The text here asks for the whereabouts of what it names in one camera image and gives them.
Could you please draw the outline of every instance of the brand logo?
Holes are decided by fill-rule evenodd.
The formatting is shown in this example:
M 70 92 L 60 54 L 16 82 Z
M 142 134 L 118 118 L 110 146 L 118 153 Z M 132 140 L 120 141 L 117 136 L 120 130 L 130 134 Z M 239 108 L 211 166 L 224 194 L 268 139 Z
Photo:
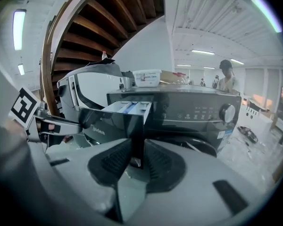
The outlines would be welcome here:
M 105 135 L 105 133 L 102 130 L 100 130 L 100 129 L 94 127 L 94 126 L 92 126 L 92 129 L 93 129 L 93 131 L 96 131 L 98 133 L 101 133 L 102 135 Z

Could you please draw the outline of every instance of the fluorescent light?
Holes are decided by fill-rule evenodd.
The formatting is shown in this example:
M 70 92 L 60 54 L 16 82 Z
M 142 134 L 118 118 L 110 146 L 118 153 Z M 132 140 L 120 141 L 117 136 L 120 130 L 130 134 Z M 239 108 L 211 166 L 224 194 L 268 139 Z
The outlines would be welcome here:
M 14 12 L 13 35 L 15 50 L 22 49 L 22 32 L 26 10 L 19 9 Z
M 202 53 L 202 54 L 208 54 L 208 55 L 214 55 L 214 53 L 206 52 L 206 51 L 200 51 L 200 50 L 192 50 L 192 52 L 195 52 L 195 53 Z
M 276 32 L 282 32 L 282 27 L 280 26 L 275 14 L 268 7 L 267 3 L 264 0 L 251 0 L 251 1 L 261 10 L 261 12 L 269 20 L 274 30 Z
M 18 65 L 18 69 L 19 69 L 19 71 L 20 71 L 20 75 L 24 75 L 24 74 L 25 74 L 25 73 L 24 73 L 23 64 L 19 64 L 19 65 Z
M 232 61 L 234 61 L 234 62 L 236 62 L 236 63 L 239 63 L 239 64 L 241 64 L 241 65 L 243 65 L 243 64 L 244 64 L 244 63 L 239 62 L 238 60 L 235 60 L 235 59 L 232 59 L 232 58 L 231 58 L 231 60 L 232 60 Z

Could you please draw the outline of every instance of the cap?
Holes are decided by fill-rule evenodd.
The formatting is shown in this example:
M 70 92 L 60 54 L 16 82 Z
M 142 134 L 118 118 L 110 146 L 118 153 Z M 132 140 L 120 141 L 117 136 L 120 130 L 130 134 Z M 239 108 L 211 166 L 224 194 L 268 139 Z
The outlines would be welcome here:
M 220 62 L 219 69 L 228 69 L 232 67 L 232 63 L 229 60 L 225 59 Z

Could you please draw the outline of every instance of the control knob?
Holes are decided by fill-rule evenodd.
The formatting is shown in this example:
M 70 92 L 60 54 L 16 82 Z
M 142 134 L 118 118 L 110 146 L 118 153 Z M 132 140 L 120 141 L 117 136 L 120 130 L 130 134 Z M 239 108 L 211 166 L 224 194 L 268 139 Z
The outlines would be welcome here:
M 235 116 L 235 107 L 231 104 L 224 104 L 221 107 L 221 110 L 219 112 L 219 116 L 220 118 L 226 122 L 229 123 L 233 120 L 234 116 Z

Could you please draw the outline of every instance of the white plastic container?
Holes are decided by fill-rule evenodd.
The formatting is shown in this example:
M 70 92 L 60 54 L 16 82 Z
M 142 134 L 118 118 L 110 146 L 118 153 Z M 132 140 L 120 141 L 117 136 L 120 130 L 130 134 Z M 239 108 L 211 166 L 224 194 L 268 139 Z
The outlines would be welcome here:
M 161 70 L 137 70 L 132 73 L 138 87 L 156 87 L 159 84 Z

